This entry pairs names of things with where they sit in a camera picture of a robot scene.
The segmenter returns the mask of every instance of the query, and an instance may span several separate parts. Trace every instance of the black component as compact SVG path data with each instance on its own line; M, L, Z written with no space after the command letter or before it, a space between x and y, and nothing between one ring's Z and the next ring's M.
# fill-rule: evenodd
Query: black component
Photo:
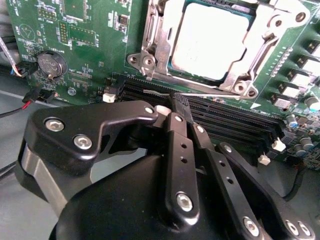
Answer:
M67 72L66 60L57 52L48 50L37 56L40 70L48 79L58 80Z
M128 25L128 16L120 15L119 16L119 23L122 24L122 25L127 26Z
M16 65L16 69L21 74L21 78L24 78L34 74L38 71L39 67L36 62L21 61Z
M29 102L29 101L34 103L36 100L38 100L38 98L40 96L41 88L42 88L41 86L33 87L29 92L26 93L26 95L24 96L22 102L24 104Z
M305 116L299 116L296 120L296 122L299 124L299 126L303 126L304 124L306 124L308 122L308 118L306 118Z
M170 104L177 103L181 99L170 98ZM47 129L45 122L52 118L65 128ZM91 139L91 148L74 146L79 134ZM202 126L187 123L176 112L160 118L144 101L38 110L27 122L17 166L37 181L46 175L51 183L80 179L72 175L88 174L106 136L107 153L142 146L148 153L86 188L81 181L63 185L61 194L82 190L69 196L51 234L56 239L316 239L310 226L232 146L221 143L216 152ZM34 161L42 163L41 168ZM207 176L196 176L196 165L204 166ZM58 174L50 174L48 166ZM50 184L39 186L51 204L62 204ZM55 190L61 186L60 181Z

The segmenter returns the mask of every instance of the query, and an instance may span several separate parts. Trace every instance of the motherboard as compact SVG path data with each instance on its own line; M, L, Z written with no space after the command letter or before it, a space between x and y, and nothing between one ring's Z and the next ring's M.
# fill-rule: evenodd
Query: motherboard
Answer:
M7 7L21 59L39 66L30 86L75 105L102 102L124 78L127 92L137 85L147 97L201 97L234 109L235 119L257 116L257 126L282 122L286 141L276 137L259 155L295 156L320 170L319 1L7 0Z

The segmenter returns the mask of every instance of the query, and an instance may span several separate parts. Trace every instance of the cable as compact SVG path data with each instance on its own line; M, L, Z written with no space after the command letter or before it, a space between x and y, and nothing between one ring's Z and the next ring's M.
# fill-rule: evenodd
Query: cable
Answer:
M20 107L18 109L15 109L15 110L12 110L12 111L8 111L8 112L5 112L5 113L1 113L0 114L0 119L8 117L8 116L11 116L13 114L19 113L20 111L26 109L31 103L32 103L32 101L27 101L25 105L23 105L22 107Z
M0 37L0 47L3 50L4 54L6 55L6 57L8 58L8 60L9 60L9 62L11 64L12 69L15 72L15 74L17 76L19 76L19 77L22 77L22 75L19 73L19 71L18 71L18 69L16 67L16 65L17 65L16 62L15 62L14 58L11 56L11 54L10 54L5 42L3 41L2 37Z
M296 176L294 178L293 187L290 190L290 192L283 197L283 199L287 202L290 201L291 199L293 199L294 196L297 194L299 188L302 185L302 180L304 179L304 174L307 171L307 167L304 165L304 163L297 165L296 168L297 168L298 172L296 173Z

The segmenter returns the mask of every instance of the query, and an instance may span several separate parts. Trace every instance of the electrolytic capacitor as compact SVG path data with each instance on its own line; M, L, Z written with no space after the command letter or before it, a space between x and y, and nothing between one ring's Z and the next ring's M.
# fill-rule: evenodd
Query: electrolytic capacitor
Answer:
M303 149L301 144L294 145L293 150L298 157L304 156L307 151Z
M298 122L296 120L296 116L295 115L293 115L293 114L288 115L288 116L286 116L285 119L286 119L286 123L288 124L288 126L290 128L295 128L295 127L298 126Z
M310 137L301 138L300 143L302 145L302 148L306 151L309 151L315 147Z

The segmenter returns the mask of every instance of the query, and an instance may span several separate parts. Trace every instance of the mounting screw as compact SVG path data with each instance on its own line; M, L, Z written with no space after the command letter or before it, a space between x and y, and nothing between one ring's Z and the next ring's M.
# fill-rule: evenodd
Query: mounting screw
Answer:
M196 126L196 128L199 130L200 133L204 133L205 130L201 126Z
M78 135L73 139L74 145L82 150L87 150L92 147L92 141L86 135Z
M68 88L68 94L69 94L70 96L74 96L74 95L77 94L77 91L76 91L73 87L69 87L69 88Z
M144 109L149 114L153 114L154 113L154 111L150 107L145 107Z
M299 235L299 231L295 225L293 225L290 221L286 221L286 225L289 227L289 230L296 236Z
M45 122L45 127L53 132L60 132L65 128L65 125L57 119L49 119Z
M230 148L229 146L227 146L227 145L224 145L224 149L225 149L228 153L231 153L231 152L232 152L231 148Z
M188 197L184 193L179 193L176 196L176 202L178 203L180 208L185 212L190 212L193 208L192 201L191 201L190 197Z
M258 237L259 236L259 228L257 225L247 216L243 219L243 224L246 229L251 233L252 236Z
M152 57L150 56L145 56L143 58L143 64L148 66L148 67L153 67L155 65L155 61L153 60Z
M182 121L183 121L182 118L179 117L179 116L175 116L174 118L175 118L175 120L177 120L178 122L182 122Z

